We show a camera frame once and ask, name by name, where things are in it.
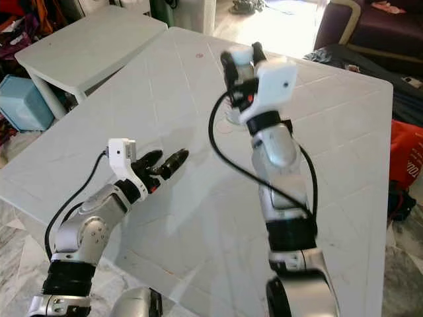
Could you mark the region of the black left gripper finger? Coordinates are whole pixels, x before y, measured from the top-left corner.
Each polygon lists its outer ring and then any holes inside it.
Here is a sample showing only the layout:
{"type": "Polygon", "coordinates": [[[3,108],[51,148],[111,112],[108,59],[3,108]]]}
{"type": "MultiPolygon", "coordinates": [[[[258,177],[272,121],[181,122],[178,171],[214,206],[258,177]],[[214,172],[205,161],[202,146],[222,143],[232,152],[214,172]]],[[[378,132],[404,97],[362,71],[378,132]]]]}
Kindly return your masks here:
{"type": "Polygon", "coordinates": [[[162,156],[162,150],[153,150],[145,153],[138,159],[138,172],[144,174],[160,174],[161,167],[157,167],[157,164],[162,156]]]}
{"type": "Polygon", "coordinates": [[[179,167],[184,165],[189,154],[190,151],[187,149],[181,149],[167,157],[167,159],[158,166],[158,176],[163,180],[169,180],[172,178],[178,171],[179,167]]]}

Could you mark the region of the white cabinet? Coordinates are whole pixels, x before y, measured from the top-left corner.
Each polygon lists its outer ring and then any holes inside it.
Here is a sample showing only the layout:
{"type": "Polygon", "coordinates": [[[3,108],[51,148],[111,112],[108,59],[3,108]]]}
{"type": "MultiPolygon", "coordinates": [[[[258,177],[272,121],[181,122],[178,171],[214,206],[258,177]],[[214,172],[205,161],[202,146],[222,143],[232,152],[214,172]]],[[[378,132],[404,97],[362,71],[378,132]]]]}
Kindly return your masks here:
{"type": "Polygon", "coordinates": [[[151,17],[167,27],[212,34],[217,0],[149,0],[151,17]]]}

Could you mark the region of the large white plastic table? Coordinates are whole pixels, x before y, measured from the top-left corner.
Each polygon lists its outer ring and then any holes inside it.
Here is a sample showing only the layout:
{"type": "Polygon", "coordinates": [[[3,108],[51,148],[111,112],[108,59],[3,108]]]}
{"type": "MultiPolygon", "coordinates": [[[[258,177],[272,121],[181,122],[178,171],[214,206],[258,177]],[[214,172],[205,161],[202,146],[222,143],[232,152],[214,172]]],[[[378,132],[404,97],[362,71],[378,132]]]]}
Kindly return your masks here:
{"type": "MultiPolygon", "coordinates": [[[[139,153],[190,151],[184,166],[136,203],[106,257],[196,314],[263,317],[267,235],[258,187],[222,163],[208,118],[225,85],[220,53],[232,42],[173,28],[0,172],[0,197],[48,223],[85,181],[111,138],[139,153]]],[[[311,156],[319,180],[318,244],[342,317],[383,313],[390,82],[297,60],[281,114],[311,156]]]]}

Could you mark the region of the black bag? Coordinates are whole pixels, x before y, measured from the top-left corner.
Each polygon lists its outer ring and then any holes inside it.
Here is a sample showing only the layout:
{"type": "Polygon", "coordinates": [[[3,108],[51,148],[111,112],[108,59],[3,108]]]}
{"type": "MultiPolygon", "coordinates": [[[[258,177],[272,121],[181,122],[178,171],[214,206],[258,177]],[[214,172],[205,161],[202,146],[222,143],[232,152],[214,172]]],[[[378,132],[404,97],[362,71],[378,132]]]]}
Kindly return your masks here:
{"type": "Polygon", "coordinates": [[[398,73],[390,72],[359,52],[340,44],[324,46],[309,52],[304,58],[315,63],[339,67],[339,69],[356,66],[357,72],[362,75],[390,82],[393,86],[393,119],[423,127],[423,87],[415,88],[398,73]]]}

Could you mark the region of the dark brown sofa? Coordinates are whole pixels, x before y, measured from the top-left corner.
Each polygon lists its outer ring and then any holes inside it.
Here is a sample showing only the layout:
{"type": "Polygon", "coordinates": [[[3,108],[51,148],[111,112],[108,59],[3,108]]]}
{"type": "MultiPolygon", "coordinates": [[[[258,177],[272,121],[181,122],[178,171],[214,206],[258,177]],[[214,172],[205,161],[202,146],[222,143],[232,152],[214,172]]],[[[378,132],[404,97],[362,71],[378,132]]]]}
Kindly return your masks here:
{"type": "Polygon", "coordinates": [[[423,0],[389,0],[402,15],[377,10],[371,0],[327,0],[314,48],[330,44],[400,61],[423,63],[423,0]]]}

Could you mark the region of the silver robot torso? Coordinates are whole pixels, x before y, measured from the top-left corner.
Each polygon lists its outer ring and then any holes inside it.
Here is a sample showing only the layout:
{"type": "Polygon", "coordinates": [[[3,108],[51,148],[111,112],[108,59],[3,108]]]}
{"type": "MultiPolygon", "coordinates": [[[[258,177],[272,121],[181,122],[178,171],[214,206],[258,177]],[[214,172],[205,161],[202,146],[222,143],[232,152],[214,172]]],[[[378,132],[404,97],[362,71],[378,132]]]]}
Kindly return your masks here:
{"type": "Polygon", "coordinates": [[[136,287],[123,292],[109,317],[163,317],[161,294],[150,287],[136,287]]]}

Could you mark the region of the small white plastic table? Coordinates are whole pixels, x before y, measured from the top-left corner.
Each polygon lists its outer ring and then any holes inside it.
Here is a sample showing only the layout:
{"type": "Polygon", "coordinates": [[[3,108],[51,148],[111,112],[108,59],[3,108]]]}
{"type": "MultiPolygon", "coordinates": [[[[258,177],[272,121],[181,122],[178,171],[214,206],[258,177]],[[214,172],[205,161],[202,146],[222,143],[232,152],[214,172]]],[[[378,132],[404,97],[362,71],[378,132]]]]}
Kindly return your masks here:
{"type": "Polygon", "coordinates": [[[52,87],[82,103],[88,88],[105,81],[166,30],[165,23],[138,10],[108,5],[37,40],[15,59],[59,120],[67,111],[52,87]]]}

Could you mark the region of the pink cloth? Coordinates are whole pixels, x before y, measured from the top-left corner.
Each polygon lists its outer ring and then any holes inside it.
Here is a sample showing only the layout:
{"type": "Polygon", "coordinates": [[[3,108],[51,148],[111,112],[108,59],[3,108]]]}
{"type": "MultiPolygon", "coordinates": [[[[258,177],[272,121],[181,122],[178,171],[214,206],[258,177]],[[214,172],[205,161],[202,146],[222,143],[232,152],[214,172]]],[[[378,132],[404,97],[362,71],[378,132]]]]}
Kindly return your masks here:
{"type": "Polygon", "coordinates": [[[369,6],[377,10],[390,13],[391,15],[402,15],[403,13],[406,13],[406,10],[393,5],[389,2],[389,0],[371,0],[371,2],[369,2],[369,6]]]}

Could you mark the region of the blue plastic bin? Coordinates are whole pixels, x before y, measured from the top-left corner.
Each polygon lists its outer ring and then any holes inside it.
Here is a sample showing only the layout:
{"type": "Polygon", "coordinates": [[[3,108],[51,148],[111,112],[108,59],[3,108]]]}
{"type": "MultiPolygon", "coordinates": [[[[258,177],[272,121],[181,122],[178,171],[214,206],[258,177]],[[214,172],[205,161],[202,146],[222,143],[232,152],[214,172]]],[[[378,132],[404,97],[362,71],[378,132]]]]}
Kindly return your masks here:
{"type": "Polygon", "coordinates": [[[0,85],[0,111],[18,131],[45,131],[54,115],[29,78],[6,75],[0,85]]]}

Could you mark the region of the purple bag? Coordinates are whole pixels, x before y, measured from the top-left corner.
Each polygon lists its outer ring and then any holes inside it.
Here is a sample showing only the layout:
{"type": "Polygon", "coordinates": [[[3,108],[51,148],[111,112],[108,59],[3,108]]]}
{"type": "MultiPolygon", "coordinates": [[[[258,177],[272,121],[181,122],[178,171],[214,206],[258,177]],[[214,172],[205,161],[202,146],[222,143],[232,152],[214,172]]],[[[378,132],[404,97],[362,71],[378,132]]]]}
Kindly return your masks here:
{"type": "Polygon", "coordinates": [[[3,60],[15,59],[15,54],[37,41],[40,23],[36,15],[25,15],[15,20],[1,33],[0,58],[3,60]]]}

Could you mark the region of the red plastic bag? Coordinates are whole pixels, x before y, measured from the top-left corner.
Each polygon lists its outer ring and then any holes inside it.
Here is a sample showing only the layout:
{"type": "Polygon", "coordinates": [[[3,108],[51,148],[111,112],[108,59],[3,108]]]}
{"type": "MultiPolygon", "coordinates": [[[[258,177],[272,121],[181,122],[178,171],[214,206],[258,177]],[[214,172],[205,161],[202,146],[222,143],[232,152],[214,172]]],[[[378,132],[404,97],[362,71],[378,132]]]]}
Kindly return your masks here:
{"type": "Polygon", "coordinates": [[[423,127],[391,123],[389,180],[407,190],[423,171],[423,127]]]}

